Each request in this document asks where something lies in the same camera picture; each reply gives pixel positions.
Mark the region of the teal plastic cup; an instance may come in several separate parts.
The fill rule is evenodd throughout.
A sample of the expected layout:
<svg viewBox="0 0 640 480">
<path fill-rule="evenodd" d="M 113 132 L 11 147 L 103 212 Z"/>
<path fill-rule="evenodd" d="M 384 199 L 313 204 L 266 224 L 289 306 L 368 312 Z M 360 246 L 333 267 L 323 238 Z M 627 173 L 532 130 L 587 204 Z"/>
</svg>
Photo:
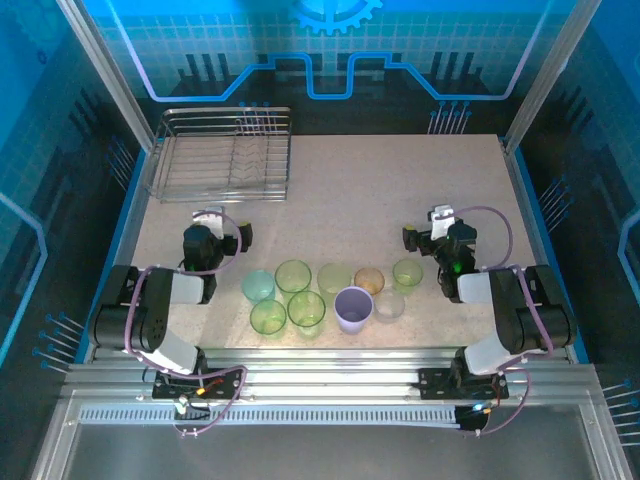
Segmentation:
<svg viewBox="0 0 640 480">
<path fill-rule="evenodd" d="M 242 292 L 252 304 L 275 298 L 275 280 L 273 275 L 265 270 L 254 270 L 248 273 L 242 281 Z"/>
</svg>

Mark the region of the clear dimpled plastic cup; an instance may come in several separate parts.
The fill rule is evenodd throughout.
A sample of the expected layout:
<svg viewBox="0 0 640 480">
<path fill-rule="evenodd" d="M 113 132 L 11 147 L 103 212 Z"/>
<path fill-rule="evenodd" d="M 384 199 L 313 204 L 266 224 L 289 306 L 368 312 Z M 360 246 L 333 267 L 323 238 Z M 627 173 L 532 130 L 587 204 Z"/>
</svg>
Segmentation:
<svg viewBox="0 0 640 480">
<path fill-rule="evenodd" d="M 405 310 L 405 297 L 393 289 L 383 290 L 374 299 L 375 317 L 385 324 L 397 322 Z"/>
</svg>

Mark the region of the metal wire dish rack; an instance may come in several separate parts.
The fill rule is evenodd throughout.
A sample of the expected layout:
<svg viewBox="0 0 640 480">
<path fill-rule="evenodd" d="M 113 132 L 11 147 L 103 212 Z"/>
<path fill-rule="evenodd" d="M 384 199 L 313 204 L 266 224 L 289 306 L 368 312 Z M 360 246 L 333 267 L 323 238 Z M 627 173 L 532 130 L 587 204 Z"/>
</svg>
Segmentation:
<svg viewBox="0 0 640 480">
<path fill-rule="evenodd" d="M 291 110 L 172 108 L 155 132 L 147 187 L 164 203 L 287 199 Z"/>
</svg>

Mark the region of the pale green plastic cup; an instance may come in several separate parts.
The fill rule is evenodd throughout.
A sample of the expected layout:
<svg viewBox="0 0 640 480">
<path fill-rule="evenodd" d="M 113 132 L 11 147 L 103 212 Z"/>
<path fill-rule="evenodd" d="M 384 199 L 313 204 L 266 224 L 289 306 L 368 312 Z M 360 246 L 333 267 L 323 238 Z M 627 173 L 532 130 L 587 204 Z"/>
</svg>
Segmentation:
<svg viewBox="0 0 640 480">
<path fill-rule="evenodd" d="M 344 288 L 351 285 L 352 270 L 341 263 L 328 263 L 323 265 L 317 275 L 317 286 L 325 304 L 331 308 L 336 295 Z"/>
</svg>

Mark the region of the purple plastic cup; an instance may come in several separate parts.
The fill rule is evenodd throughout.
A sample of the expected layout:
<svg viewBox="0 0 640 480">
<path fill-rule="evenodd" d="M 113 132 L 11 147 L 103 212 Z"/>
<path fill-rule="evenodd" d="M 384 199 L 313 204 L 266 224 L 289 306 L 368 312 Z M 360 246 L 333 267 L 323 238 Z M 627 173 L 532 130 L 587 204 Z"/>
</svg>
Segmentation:
<svg viewBox="0 0 640 480">
<path fill-rule="evenodd" d="M 374 310 L 372 296 L 364 289 L 349 286 L 337 293 L 334 299 L 334 312 L 342 332 L 358 334 Z"/>
</svg>

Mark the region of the small green plastic cup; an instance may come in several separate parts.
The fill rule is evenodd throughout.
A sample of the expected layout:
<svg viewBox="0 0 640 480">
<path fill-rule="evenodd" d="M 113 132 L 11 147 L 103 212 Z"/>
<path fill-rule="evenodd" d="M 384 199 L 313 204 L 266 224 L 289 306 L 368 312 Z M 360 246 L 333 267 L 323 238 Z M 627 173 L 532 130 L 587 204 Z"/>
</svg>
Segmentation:
<svg viewBox="0 0 640 480">
<path fill-rule="evenodd" d="M 393 288 L 402 295 L 410 295 L 423 279 L 422 266 L 412 259 L 402 259 L 392 268 Z"/>
</svg>

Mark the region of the orange plastic cup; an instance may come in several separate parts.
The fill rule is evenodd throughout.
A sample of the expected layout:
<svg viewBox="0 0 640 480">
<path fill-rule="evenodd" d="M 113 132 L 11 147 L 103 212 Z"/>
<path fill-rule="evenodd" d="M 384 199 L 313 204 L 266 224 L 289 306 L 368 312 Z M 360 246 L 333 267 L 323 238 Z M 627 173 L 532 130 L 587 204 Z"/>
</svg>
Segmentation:
<svg viewBox="0 0 640 480">
<path fill-rule="evenodd" d="M 371 296 L 375 296 L 384 289 L 385 277 L 377 268 L 364 267 L 356 272 L 354 285 L 367 291 Z"/>
</svg>

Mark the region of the small controller board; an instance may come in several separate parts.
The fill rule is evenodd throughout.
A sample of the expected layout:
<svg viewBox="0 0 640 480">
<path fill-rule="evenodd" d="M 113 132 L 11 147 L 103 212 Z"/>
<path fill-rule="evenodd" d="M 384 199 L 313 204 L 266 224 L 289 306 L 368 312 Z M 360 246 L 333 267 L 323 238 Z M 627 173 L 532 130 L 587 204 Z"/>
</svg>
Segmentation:
<svg viewBox="0 0 640 480">
<path fill-rule="evenodd" d="M 181 395 L 175 402 L 174 419 L 177 421 L 199 421 L 209 419 L 211 411 L 208 407 L 195 406 L 191 400 Z"/>
</svg>

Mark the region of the black controller box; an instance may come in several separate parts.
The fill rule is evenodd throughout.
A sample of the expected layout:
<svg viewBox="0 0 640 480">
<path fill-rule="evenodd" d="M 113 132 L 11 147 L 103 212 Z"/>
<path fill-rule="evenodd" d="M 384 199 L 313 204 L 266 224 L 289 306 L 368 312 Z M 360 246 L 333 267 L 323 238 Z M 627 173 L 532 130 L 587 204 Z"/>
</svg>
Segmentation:
<svg viewBox="0 0 640 480">
<path fill-rule="evenodd" d="M 490 414 L 491 409 L 482 404 L 454 408 L 455 422 L 462 431 L 482 431 L 488 424 Z"/>
</svg>

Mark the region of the blue edged side frame rail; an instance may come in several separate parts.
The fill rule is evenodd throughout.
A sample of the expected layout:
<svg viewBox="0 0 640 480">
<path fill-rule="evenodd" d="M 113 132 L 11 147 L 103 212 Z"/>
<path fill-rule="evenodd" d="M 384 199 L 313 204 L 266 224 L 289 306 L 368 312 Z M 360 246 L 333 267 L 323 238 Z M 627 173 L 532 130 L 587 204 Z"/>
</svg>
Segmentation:
<svg viewBox="0 0 640 480">
<path fill-rule="evenodd" d="M 152 173 L 152 154 L 141 150 L 136 160 L 104 267 L 89 309 L 86 326 L 75 356 L 76 363 L 82 364 L 90 356 L 92 347 L 89 345 L 89 324 L 93 314 L 98 310 L 100 297 L 112 267 L 115 264 L 131 263 L 150 197 L 148 182 Z"/>
<path fill-rule="evenodd" d="M 517 147 L 511 156 L 505 155 L 505 163 L 516 194 L 534 258 L 538 263 L 548 264 L 552 268 L 565 300 L 570 310 L 573 310 L 570 295 L 562 277 L 531 175 L 521 149 Z"/>
</svg>

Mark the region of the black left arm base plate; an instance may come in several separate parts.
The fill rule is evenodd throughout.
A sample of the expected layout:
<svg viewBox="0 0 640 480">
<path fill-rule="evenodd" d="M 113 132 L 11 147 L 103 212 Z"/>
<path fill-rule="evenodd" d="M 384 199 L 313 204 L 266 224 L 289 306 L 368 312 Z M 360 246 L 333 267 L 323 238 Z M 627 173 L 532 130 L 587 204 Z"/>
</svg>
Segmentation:
<svg viewBox="0 0 640 480">
<path fill-rule="evenodd" d="M 181 396 L 188 400 L 229 400 L 239 387 L 240 379 L 239 370 L 206 380 L 180 379 L 157 372 L 151 396 L 154 400 L 178 400 Z"/>
</svg>

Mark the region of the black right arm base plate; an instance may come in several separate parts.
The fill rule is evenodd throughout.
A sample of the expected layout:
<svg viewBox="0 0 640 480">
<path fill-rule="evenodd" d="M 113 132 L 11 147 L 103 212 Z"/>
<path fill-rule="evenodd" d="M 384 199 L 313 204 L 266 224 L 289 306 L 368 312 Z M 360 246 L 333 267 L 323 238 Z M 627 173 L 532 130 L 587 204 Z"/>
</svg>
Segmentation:
<svg viewBox="0 0 640 480">
<path fill-rule="evenodd" d="M 419 369 L 413 387 L 422 400 L 502 400 L 510 396 L 506 380 L 497 374 L 477 376 L 452 369 Z"/>
</svg>

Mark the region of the aluminium frame cross rail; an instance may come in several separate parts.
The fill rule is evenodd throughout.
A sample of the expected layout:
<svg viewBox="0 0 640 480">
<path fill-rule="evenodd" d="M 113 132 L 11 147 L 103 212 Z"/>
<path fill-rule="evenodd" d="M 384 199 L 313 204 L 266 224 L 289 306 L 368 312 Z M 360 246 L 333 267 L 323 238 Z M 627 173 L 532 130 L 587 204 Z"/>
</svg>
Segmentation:
<svg viewBox="0 0 640 480">
<path fill-rule="evenodd" d="M 416 404 L 413 383 L 421 368 L 447 368 L 454 348 L 417 349 L 208 349 L 216 368 L 243 365 L 248 370 L 244 404 Z M 535 358 L 506 374 L 513 405 L 521 396 L 530 405 L 578 405 L 600 389 L 595 368 L 575 364 L 560 351 Z M 118 352 L 98 350 L 89 364 L 70 367 L 65 396 L 147 402 L 152 374 L 142 363 Z"/>
</svg>

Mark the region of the aluminium frame post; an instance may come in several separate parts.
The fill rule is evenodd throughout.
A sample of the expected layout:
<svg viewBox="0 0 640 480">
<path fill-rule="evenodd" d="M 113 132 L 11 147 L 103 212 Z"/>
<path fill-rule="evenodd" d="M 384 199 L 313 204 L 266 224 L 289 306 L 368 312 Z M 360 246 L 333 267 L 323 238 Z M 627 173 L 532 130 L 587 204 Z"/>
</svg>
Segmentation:
<svg viewBox="0 0 640 480">
<path fill-rule="evenodd" d="M 506 157 L 513 156 L 534 119 L 539 113 L 555 82 L 566 67 L 579 40 L 588 26 L 593 10 L 601 0 L 576 0 L 563 27 L 558 33 L 545 61 L 517 111 L 504 140 Z"/>
<path fill-rule="evenodd" d="M 149 153 L 153 146 L 154 134 L 83 2 L 56 0 L 56 3 L 140 147 Z"/>
</svg>

